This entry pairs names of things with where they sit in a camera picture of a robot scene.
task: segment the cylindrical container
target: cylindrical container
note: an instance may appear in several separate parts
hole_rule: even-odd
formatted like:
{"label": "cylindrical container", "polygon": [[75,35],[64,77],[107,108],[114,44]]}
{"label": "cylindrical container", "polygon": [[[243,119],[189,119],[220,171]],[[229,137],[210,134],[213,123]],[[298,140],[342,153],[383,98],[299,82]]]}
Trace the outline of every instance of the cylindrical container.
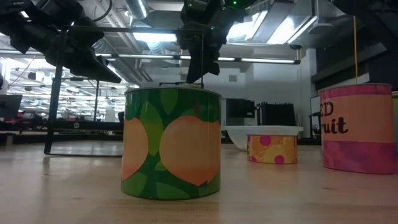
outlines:
{"label": "cylindrical container", "polygon": [[396,132],[396,156],[398,156],[398,91],[392,93],[392,110],[394,112],[394,129]]}
{"label": "cylindrical container", "polygon": [[248,159],[268,164],[295,164],[297,136],[248,135]]}
{"label": "cylindrical container", "polygon": [[323,165],[368,174],[395,172],[391,86],[363,84],[320,92]]}
{"label": "cylindrical container", "polygon": [[193,88],[126,92],[122,191],[181,200],[220,189],[219,94]]}

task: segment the white bowl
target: white bowl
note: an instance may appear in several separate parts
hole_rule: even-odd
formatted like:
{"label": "white bowl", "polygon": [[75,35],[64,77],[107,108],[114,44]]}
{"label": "white bowl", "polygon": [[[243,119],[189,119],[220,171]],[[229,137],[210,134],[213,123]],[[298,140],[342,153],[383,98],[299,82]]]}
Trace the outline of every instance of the white bowl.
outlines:
{"label": "white bowl", "polygon": [[248,135],[296,136],[303,127],[293,126],[225,126],[229,138],[242,150],[247,148]]}

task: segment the can lid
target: can lid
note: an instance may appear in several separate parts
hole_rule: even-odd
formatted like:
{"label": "can lid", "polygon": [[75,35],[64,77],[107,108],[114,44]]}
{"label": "can lid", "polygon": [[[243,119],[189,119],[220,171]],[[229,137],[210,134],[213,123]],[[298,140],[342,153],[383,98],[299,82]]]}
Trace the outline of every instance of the can lid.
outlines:
{"label": "can lid", "polygon": [[210,91],[210,90],[204,90],[201,88],[190,88],[187,86],[173,86],[173,87],[144,87],[144,88],[135,88],[135,89],[131,89],[128,90],[126,92],[124,92],[124,95],[127,95],[129,93],[132,92],[136,92],[136,91],[145,91],[145,90],[192,90],[192,91],[205,91],[214,95],[218,95],[219,97],[222,97],[219,93]]}
{"label": "can lid", "polygon": [[319,93],[323,92],[323,91],[327,91],[327,90],[335,90],[338,88],[346,88],[346,87],[350,87],[350,86],[363,86],[363,85],[387,85],[387,86],[391,86],[391,84],[388,83],[362,83],[362,84],[352,84],[352,85],[344,85],[344,86],[337,86],[337,87],[332,87],[332,88],[326,88],[322,91],[320,91]]}

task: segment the black cable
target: black cable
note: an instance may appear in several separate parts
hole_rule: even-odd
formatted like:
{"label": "black cable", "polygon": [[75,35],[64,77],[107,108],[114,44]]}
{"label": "black cable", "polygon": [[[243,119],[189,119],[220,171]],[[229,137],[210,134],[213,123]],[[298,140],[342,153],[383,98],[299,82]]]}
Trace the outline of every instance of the black cable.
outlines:
{"label": "black cable", "polygon": [[100,17],[98,17],[98,18],[96,18],[96,19],[93,19],[93,21],[94,21],[94,22],[98,22],[98,21],[104,19],[104,18],[111,12],[111,10],[112,10],[112,5],[113,5],[112,0],[109,0],[109,7],[108,7],[108,10],[106,10],[106,12],[105,12],[102,16],[100,16]]}

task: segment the pink can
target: pink can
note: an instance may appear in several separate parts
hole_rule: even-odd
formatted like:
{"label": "pink can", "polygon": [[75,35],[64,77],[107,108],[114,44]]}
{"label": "pink can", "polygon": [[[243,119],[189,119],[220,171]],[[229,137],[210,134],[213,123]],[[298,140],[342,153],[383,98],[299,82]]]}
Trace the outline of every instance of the pink can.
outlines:
{"label": "pink can", "polygon": [[396,171],[391,86],[363,84],[320,92],[323,165],[367,174]]}

